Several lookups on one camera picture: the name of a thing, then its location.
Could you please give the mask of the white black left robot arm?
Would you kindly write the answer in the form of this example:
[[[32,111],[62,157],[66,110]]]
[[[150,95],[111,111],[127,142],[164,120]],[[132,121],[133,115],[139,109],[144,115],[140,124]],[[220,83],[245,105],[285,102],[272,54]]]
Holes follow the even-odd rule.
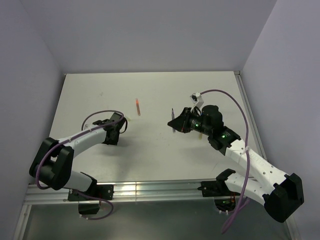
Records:
[[[121,129],[128,125],[125,115],[118,110],[102,110],[99,113],[112,113],[112,116],[87,127],[83,122],[81,131],[71,136],[43,140],[29,169],[39,189],[79,191],[86,200],[96,197],[97,180],[83,172],[73,171],[73,161],[96,145],[116,146]]]

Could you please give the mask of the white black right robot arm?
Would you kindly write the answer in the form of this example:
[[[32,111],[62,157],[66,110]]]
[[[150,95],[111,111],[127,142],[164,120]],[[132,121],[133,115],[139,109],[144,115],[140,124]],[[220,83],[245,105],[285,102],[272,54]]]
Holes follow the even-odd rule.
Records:
[[[243,193],[263,205],[279,223],[285,222],[304,203],[302,179],[295,173],[287,174],[276,168],[250,149],[237,133],[224,125],[223,115],[216,105],[206,105],[201,111],[185,107],[168,126],[184,134],[196,131],[206,135],[215,150],[254,177],[249,180],[227,169],[216,177],[216,189],[220,194]]]

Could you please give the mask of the orange pen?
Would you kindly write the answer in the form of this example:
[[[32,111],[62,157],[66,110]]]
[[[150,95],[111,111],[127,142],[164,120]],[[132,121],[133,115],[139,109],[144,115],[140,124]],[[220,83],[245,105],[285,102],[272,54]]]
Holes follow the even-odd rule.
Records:
[[[140,110],[140,102],[139,99],[135,99],[135,104],[136,104],[136,110],[137,110],[137,115],[140,117],[141,116],[141,110]]]

